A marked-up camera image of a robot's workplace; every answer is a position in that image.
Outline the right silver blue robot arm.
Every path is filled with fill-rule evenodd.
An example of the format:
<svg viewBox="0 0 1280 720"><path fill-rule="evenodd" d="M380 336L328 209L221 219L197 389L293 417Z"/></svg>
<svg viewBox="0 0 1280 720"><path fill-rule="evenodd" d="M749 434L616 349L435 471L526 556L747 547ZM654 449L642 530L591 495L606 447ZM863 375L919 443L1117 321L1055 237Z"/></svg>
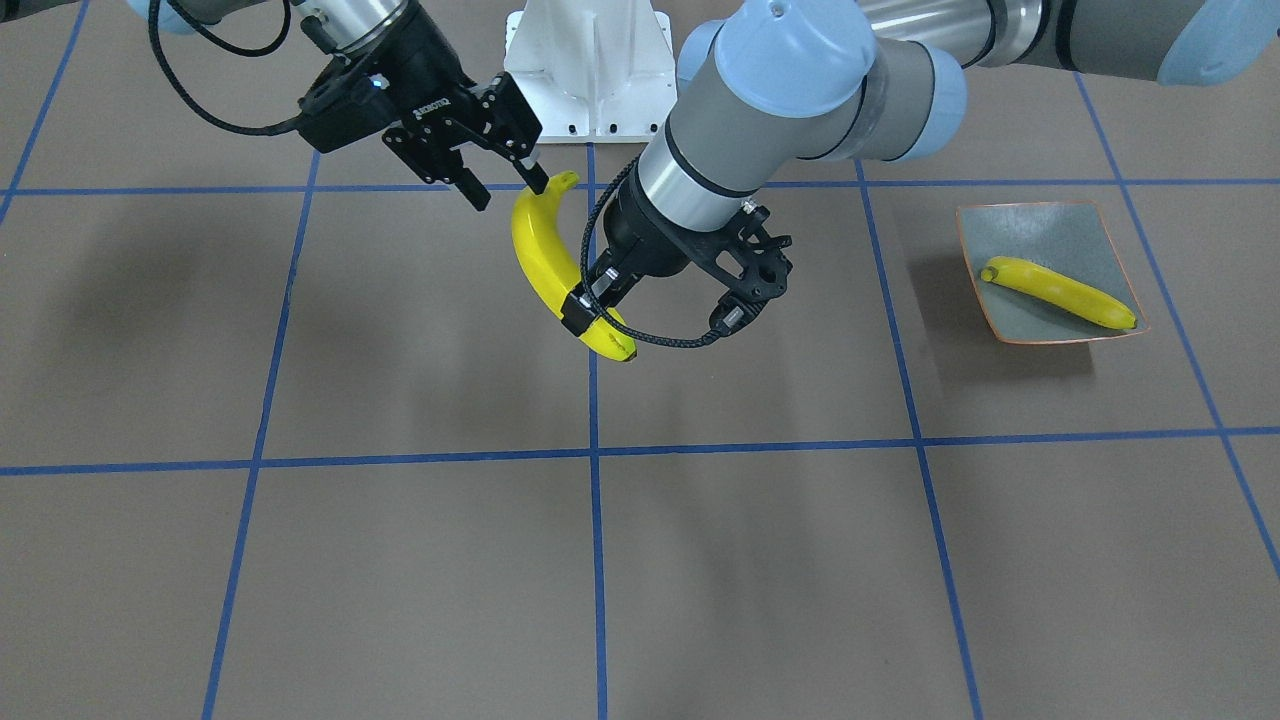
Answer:
<svg viewBox="0 0 1280 720"><path fill-rule="evenodd" d="M379 135L424 183L457 188L477 210L489 191L465 165L471 143L503 158L535 193L548 176L536 160L541 123L515 78L502 72L486 83L471 79L456 50L417 1L285 1L282 28L262 47L241 47L212 32L243 1L136 1L147 24L152 55L179 99L200 118L227 132L271 137L297 133L319 152L332 152ZM294 117L270 126L238 126L202 108L166 59L161 32L196 33L244 58L276 51L292 28L301 29L329 63L298 101Z"/></svg>

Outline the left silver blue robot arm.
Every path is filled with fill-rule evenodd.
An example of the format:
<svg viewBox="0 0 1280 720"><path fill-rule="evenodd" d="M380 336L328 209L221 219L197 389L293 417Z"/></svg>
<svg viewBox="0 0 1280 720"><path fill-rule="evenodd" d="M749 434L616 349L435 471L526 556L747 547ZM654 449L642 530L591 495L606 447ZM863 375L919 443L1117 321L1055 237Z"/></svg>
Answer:
<svg viewBox="0 0 1280 720"><path fill-rule="evenodd" d="M694 347L753 322L787 287L786 236L753 197L787 161L906 161L963 122L968 67L1025 63L1166 86L1221 85L1277 35L1275 1L745 1L685 40L677 99L588 224L543 302L575 336L621 331L648 277L696 265L724 295Z"/></svg>

